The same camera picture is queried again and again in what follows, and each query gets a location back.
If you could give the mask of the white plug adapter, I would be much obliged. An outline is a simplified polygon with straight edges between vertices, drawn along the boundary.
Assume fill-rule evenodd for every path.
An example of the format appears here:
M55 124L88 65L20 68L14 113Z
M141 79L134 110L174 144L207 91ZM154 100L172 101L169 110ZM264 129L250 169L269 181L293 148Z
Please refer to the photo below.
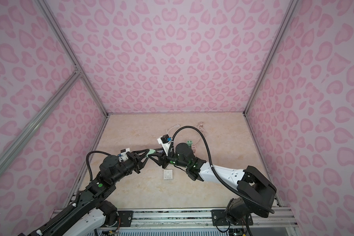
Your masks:
M172 180L173 179L173 170L164 170L163 171L163 179L164 180Z

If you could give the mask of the light green plug adapter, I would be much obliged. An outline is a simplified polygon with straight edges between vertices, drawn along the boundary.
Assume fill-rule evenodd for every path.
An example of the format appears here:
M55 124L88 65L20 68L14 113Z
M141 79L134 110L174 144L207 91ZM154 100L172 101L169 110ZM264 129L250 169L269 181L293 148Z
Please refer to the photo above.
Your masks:
M150 149L149 152L147 153L147 157L149 157L150 155L153 155L156 153L155 149Z

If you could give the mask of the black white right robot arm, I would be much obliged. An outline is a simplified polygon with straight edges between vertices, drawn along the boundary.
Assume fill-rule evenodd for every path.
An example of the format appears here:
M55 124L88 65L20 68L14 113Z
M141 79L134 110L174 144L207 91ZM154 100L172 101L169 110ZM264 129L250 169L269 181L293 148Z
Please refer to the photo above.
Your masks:
M184 129L198 131L207 152L208 160L198 158L187 143L177 143L177 135ZM220 183L226 189L236 194L224 210L225 220L232 225L244 223L248 225L251 214L262 218L274 214L273 202L277 189L256 167L245 169L230 169L213 164L211 152L203 133L193 126L179 128L170 137L163 135L157 139L162 146L150 150L146 157L158 166L166 168L173 165L183 170L193 181Z

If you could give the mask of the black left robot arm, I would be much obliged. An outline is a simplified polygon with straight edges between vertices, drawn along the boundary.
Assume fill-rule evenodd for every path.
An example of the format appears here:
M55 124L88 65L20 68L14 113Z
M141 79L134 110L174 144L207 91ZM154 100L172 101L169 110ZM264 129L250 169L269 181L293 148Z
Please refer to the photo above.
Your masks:
M116 183L132 173L140 173L154 149L111 155L107 152L96 176L89 162L89 184L76 199L50 221L32 231L32 236L84 235L101 226L120 226L118 209L107 198L116 190Z

